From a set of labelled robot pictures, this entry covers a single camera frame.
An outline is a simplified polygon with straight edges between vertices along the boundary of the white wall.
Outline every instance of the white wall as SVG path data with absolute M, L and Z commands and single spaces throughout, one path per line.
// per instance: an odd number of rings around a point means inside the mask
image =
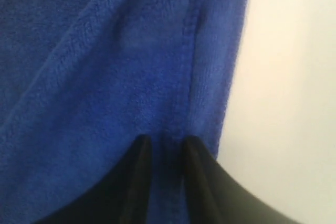
M 218 160 L 283 213 L 336 224 L 336 0 L 249 0 Z

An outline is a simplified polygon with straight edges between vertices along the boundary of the black object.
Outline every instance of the black object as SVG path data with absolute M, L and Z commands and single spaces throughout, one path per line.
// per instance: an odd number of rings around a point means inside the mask
M 97 185 L 36 224 L 145 224 L 151 168 L 151 139 L 141 135 Z
M 185 138 L 183 163 L 191 224 L 298 224 L 243 189 L 198 137 Z

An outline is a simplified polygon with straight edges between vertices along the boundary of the blue cloth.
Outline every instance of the blue cloth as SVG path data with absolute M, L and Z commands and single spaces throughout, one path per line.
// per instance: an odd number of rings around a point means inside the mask
M 0 223 L 30 223 L 153 137 L 148 223 L 186 223 L 180 143 L 216 154 L 246 0 L 0 0 Z

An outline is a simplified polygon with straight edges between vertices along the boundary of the blue fabric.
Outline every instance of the blue fabric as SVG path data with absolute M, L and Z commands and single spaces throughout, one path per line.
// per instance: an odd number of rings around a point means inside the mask
M 216 154 L 246 0 L 0 0 L 0 223 L 30 223 L 150 134 L 148 223 L 186 223 L 180 143 Z

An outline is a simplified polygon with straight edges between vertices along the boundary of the blue towel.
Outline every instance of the blue towel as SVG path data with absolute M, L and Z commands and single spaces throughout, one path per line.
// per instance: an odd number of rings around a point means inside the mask
M 0 223 L 30 223 L 153 138 L 148 223 L 187 223 L 180 143 L 217 153 L 246 0 L 0 0 Z

